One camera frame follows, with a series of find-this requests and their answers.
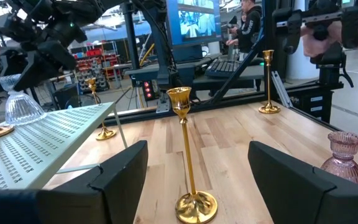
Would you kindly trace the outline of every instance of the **keyboard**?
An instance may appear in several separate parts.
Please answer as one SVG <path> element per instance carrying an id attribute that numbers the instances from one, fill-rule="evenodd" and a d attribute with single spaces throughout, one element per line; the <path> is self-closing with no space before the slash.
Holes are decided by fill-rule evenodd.
<path id="1" fill-rule="evenodd" d="M 259 65 L 263 61 L 262 58 L 254 58 L 249 66 Z M 241 62 L 239 61 L 215 59 L 206 69 L 205 75 L 209 77 L 229 78 L 240 64 Z"/>

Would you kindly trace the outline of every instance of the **metal rack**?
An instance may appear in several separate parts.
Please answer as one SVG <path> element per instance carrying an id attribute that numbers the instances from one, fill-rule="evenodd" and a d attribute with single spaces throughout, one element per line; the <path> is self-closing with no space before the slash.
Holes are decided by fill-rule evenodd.
<path id="1" fill-rule="evenodd" d="M 86 69 L 79 69 L 75 73 L 78 83 L 80 84 L 81 91 L 90 91 L 88 84 L 85 82 L 85 80 L 89 78 L 96 78 L 97 91 L 105 91 L 109 89 L 109 83 L 99 61 L 100 59 L 93 60 L 91 63 L 86 65 Z"/>
<path id="2" fill-rule="evenodd" d="M 50 112 L 1 137 L 0 190 L 42 188 L 111 111 L 117 114 L 115 105 Z M 119 130 L 126 145 L 121 125 Z"/>

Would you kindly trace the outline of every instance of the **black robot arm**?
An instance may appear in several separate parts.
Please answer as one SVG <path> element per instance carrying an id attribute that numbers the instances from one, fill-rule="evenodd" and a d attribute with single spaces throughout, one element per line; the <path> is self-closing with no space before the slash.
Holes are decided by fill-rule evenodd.
<path id="1" fill-rule="evenodd" d="M 342 44 L 347 49 L 358 47 L 358 0 L 354 6 L 341 8 L 338 0 L 312 0 L 309 9 L 278 9 L 273 13 L 276 26 L 274 34 L 284 37 L 282 47 L 288 54 L 293 54 L 300 42 L 300 30 L 303 23 L 314 30 L 314 37 L 324 40 L 328 37 L 327 28 L 333 21 L 342 22 Z M 332 44 L 324 54 L 311 58 L 310 62 L 320 69 L 320 84 L 338 83 L 344 77 L 353 87 L 353 82 L 346 72 L 346 54 L 342 45 Z"/>
<path id="2" fill-rule="evenodd" d="M 58 70 L 75 69 L 76 61 L 67 51 L 75 40 L 86 40 L 81 27 L 97 21 L 106 10 L 127 0 L 7 0 L 12 7 L 8 14 L 0 16 L 0 34 L 19 42 L 27 52 L 27 66 L 22 72 L 15 90 L 37 85 L 43 80 L 58 76 Z M 135 5 L 144 13 L 149 22 L 156 47 L 160 71 L 157 82 L 160 88 L 181 85 L 165 32 L 166 4 L 164 0 L 137 0 Z M 17 16 L 22 9 L 25 19 Z M 38 24 L 45 24 L 42 29 Z"/>

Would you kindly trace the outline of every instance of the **black panel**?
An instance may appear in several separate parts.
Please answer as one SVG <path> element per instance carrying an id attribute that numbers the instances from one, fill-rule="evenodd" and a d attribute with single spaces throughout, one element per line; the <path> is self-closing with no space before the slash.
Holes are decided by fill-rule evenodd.
<path id="1" fill-rule="evenodd" d="M 274 224 L 314 223 L 324 191 L 335 188 L 314 182 L 307 163 L 260 142 L 250 142 L 248 160 Z"/>
<path id="2" fill-rule="evenodd" d="M 139 141 L 51 190 L 0 190 L 0 224 L 133 224 L 147 170 Z"/>
<path id="3" fill-rule="evenodd" d="M 274 224 L 358 224 L 358 184 L 260 142 L 248 160 Z"/>
<path id="4" fill-rule="evenodd" d="M 128 41 L 126 39 L 116 40 L 117 52 L 120 55 L 120 58 L 123 60 L 123 63 L 131 60 L 131 56 L 128 51 Z"/>

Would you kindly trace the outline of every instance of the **wooden table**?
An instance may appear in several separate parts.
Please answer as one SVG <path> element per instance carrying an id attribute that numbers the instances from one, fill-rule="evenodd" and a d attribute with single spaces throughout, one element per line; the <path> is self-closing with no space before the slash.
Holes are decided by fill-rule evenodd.
<path id="1" fill-rule="evenodd" d="M 213 194 L 219 204 L 213 224 L 273 223 L 251 173 L 249 141 L 263 142 L 317 167 L 331 156 L 330 130 L 286 108 L 279 114 L 260 114 L 260 106 L 253 103 L 188 115 L 196 188 Z M 178 118 L 125 124 L 123 129 L 128 144 L 141 139 L 149 143 L 149 169 L 134 223 L 179 223 L 174 205 L 190 186 Z M 90 136 L 66 166 L 102 162 L 123 149 L 119 136 L 105 142 Z M 47 187 L 78 174 L 56 175 Z"/>

